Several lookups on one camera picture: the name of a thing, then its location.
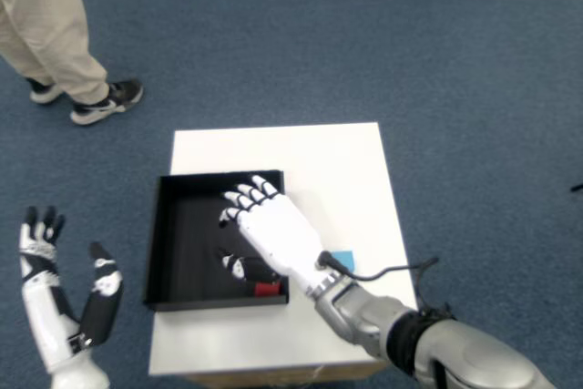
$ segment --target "shoe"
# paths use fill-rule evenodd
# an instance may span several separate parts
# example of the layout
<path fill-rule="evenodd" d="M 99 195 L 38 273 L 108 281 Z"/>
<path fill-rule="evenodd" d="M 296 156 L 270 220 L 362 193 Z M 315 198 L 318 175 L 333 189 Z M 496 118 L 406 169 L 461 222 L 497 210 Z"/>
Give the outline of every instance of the shoe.
<path fill-rule="evenodd" d="M 144 87 L 136 79 L 109 84 L 107 97 L 93 105 L 73 104 L 71 120 L 78 125 L 91 125 L 114 113 L 123 113 L 136 105 Z"/>
<path fill-rule="evenodd" d="M 63 94 L 63 90 L 61 90 L 57 84 L 43 86 L 40 82 L 37 82 L 30 77 L 28 77 L 26 80 L 30 84 L 30 87 L 33 88 L 33 91 L 30 92 L 30 100 L 36 104 L 50 104 Z"/>

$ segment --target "black tray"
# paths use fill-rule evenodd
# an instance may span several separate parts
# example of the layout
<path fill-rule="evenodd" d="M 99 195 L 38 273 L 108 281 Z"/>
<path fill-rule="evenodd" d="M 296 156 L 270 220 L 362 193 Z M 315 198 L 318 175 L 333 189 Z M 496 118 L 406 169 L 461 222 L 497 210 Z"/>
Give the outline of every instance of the black tray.
<path fill-rule="evenodd" d="M 280 294 L 254 296 L 255 283 L 236 280 L 215 255 L 219 246 L 241 256 L 258 256 L 235 224 L 219 228 L 220 212 L 230 205 L 220 194 L 260 175 L 281 193 L 283 172 L 261 170 L 161 177 L 150 243 L 144 303 L 156 312 L 285 304 L 288 279 Z"/>

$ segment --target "beige pants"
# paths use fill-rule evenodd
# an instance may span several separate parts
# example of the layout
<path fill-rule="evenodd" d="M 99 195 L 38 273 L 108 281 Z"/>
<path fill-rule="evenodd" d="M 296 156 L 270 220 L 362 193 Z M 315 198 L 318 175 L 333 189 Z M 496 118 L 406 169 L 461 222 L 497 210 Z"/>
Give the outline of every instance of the beige pants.
<path fill-rule="evenodd" d="M 0 0 L 0 55 L 23 77 L 57 83 L 76 102 L 107 95 L 107 73 L 88 52 L 82 0 Z"/>

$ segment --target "blue object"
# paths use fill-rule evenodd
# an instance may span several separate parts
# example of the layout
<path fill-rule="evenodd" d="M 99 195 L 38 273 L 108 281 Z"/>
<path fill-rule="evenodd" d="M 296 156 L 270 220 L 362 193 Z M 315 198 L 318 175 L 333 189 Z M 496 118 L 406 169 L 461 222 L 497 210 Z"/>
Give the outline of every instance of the blue object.
<path fill-rule="evenodd" d="M 354 257 L 352 251 L 332 251 L 332 256 L 348 268 L 351 273 L 354 272 Z"/>

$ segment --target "joint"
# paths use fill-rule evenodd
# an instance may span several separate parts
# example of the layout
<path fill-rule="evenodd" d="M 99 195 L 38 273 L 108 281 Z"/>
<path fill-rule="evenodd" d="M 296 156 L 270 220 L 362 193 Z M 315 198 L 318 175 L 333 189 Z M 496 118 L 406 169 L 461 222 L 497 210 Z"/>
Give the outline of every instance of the joint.
<path fill-rule="evenodd" d="M 92 339 L 85 337 L 84 333 L 77 333 L 67 339 L 69 346 L 71 347 L 71 352 L 73 354 L 80 353 L 86 350 L 93 343 Z"/>
<path fill-rule="evenodd" d="M 389 332 L 386 351 L 391 363 L 407 375 L 413 376 L 417 343 L 422 334 L 435 323 L 451 318 L 451 313 L 438 311 L 405 314 Z"/>

